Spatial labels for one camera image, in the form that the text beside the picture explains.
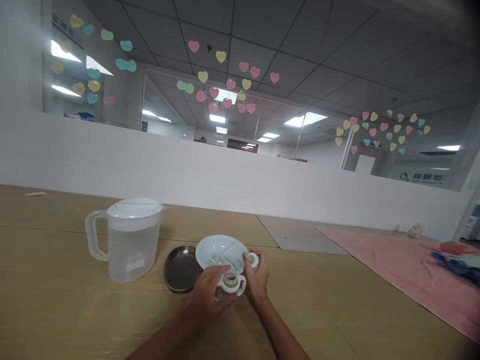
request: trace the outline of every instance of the pink cloth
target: pink cloth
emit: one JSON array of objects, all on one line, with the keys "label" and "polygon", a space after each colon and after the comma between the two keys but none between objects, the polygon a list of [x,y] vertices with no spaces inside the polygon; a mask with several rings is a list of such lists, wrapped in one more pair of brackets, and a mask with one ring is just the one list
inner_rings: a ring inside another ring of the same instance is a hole
[{"label": "pink cloth", "polygon": [[480,288],[437,265],[440,243],[402,237],[316,229],[405,295],[480,343]]}]

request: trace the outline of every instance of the pitcher handle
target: pitcher handle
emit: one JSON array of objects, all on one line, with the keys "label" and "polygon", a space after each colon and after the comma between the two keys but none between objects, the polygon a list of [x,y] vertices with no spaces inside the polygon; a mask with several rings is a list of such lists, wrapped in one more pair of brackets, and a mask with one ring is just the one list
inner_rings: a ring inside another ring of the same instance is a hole
[{"label": "pitcher handle", "polygon": [[108,254],[104,253],[99,248],[99,238],[97,236],[97,224],[95,221],[98,218],[107,218],[105,210],[97,210],[88,215],[85,219],[86,238],[88,239],[88,249],[90,254],[97,260],[108,261]]}]

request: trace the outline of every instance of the metal tray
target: metal tray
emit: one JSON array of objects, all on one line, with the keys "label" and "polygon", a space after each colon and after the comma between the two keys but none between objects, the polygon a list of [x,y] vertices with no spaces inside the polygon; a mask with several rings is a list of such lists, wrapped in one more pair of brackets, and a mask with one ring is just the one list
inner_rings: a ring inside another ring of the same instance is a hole
[{"label": "metal tray", "polygon": [[202,268],[195,258],[194,246],[184,245],[173,249],[163,266],[165,283],[176,294],[191,291],[201,274]]}]

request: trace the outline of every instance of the plastic pitcher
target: plastic pitcher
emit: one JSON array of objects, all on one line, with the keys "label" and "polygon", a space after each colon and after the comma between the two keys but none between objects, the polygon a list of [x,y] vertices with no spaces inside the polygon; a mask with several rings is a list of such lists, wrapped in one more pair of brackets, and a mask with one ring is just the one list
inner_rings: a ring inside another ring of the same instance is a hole
[{"label": "plastic pitcher", "polygon": [[[119,201],[85,219],[90,254],[108,261],[110,279],[125,283],[149,272],[155,263],[163,205],[149,198]],[[96,219],[108,221],[108,254],[99,249]]]}]

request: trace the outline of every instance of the hand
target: hand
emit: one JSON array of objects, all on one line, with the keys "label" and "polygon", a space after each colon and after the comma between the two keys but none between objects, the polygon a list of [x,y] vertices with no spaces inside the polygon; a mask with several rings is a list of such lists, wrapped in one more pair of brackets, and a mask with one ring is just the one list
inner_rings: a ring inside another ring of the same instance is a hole
[{"label": "hand", "polygon": [[256,268],[250,266],[246,258],[247,254],[243,254],[243,264],[245,265],[245,277],[247,283],[247,294],[251,301],[259,303],[262,300],[268,299],[267,283],[269,282],[269,264],[267,263],[267,256],[263,251],[255,251],[250,249],[260,258],[260,262]]},{"label": "hand", "polygon": [[210,266],[198,278],[185,308],[188,317],[196,326],[208,325],[218,314],[237,300],[237,294],[225,297],[219,302],[215,300],[219,280],[228,269],[230,269],[230,265]]}]

